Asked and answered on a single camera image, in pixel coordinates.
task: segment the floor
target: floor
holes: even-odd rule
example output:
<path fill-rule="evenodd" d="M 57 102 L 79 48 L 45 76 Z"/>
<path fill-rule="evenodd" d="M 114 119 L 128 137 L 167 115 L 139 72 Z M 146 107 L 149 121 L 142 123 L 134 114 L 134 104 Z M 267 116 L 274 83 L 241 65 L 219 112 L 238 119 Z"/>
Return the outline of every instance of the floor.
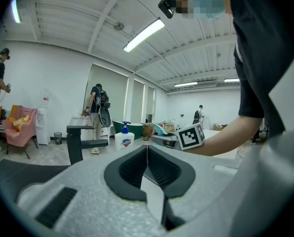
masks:
<path fill-rule="evenodd" d="M 151 141 L 151 139 L 149 139 L 149 141 L 144 141 L 142 138 L 135 140 L 135 147 L 140 147 L 141 145 L 153 145 L 153 142 Z M 0 141 L 0 146 L 2 146 L 2 152 L 0 152 L 0 161 L 2 159 L 8 159 L 36 165 L 71 165 L 66 141 L 63 141 L 61 145 L 56 145 L 54 141 L 51 141 L 48 146 L 39 145 L 38 149 L 36 148 L 33 141 L 30 141 L 25 147 L 25 149 L 31 159 L 28 159 L 26 157 L 23 148 L 9 147 L 9 153 L 7 155 L 6 142 Z M 257 145 L 252 145 L 251 142 L 247 142 L 244 145 L 242 145 L 238 150 L 236 159 L 242 160 L 245 154 L 255 146 Z M 114 138 L 111 138 L 110 145 L 105 148 L 100 148 L 99 155 L 91 154 L 89 152 L 89 149 L 83 150 L 83 159 L 103 157 L 105 154 L 112 154 L 115 151 L 114 148 L 115 140 Z"/>

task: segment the fluorescent light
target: fluorescent light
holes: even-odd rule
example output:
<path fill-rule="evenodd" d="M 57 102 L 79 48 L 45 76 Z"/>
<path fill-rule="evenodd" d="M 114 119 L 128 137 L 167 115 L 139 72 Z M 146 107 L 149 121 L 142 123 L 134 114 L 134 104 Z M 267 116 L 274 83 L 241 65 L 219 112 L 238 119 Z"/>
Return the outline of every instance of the fluorescent light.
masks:
<path fill-rule="evenodd" d="M 174 87 L 182 87 L 182 86 L 189 86 L 189 85 L 197 85 L 197 82 L 187 82 L 182 84 L 176 84 Z"/>
<path fill-rule="evenodd" d="M 15 22 L 20 23 L 21 20 L 20 20 L 18 9 L 17 9 L 17 2 L 16 1 L 17 0 L 13 0 L 12 3 L 11 3 L 12 11 L 13 11 L 13 16 L 14 16 Z"/>
<path fill-rule="evenodd" d="M 234 78 L 234 79 L 225 79 L 225 82 L 240 82 L 240 80 L 238 78 Z"/>
<path fill-rule="evenodd" d="M 142 43 L 146 38 L 154 34 L 156 31 L 163 28 L 165 25 L 161 21 L 160 18 L 158 18 L 155 22 L 153 22 L 151 25 L 149 25 L 146 29 L 144 29 L 141 33 L 139 33 L 131 42 L 127 44 L 127 46 L 124 47 L 124 51 L 129 53 L 132 51 L 136 46 L 138 46 L 140 43 Z"/>

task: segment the trash can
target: trash can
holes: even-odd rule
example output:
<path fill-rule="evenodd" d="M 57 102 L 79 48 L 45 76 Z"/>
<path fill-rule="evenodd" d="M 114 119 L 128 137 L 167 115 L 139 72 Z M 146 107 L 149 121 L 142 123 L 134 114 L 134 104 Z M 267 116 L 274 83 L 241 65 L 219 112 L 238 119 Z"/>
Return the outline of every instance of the trash can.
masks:
<path fill-rule="evenodd" d="M 62 144 L 62 132 L 55 132 L 54 133 L 55 142 L 57 145 Z"/>

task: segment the white cube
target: white cube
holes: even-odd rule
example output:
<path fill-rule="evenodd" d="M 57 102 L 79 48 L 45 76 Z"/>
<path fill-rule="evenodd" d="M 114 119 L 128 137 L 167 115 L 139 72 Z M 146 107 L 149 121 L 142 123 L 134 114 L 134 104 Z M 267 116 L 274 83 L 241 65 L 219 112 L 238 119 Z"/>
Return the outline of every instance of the white cube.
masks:
<path fill-rule="evenodd" d="M 200 123 L 176 131 L 181 150 L 201 146 L 205 141 L 204 132 Z"/>

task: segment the hand soap bottle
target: hand soap bottle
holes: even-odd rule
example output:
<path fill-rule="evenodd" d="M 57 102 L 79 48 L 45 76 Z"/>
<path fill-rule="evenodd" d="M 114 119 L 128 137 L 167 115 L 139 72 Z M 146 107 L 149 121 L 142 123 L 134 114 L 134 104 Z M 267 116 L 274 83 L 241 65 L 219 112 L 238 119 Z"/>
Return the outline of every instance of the hand soap bottle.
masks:
<path fill-rule="evenodd" d="M 135 135 L 128 131 L 127 124 L 130 122 L 123 122 L 125 125 L 122 132 L 115 134 L 115 146 L 116 151 L 118 150 L 128 150 L 133 148 L 133 142 Z"/>

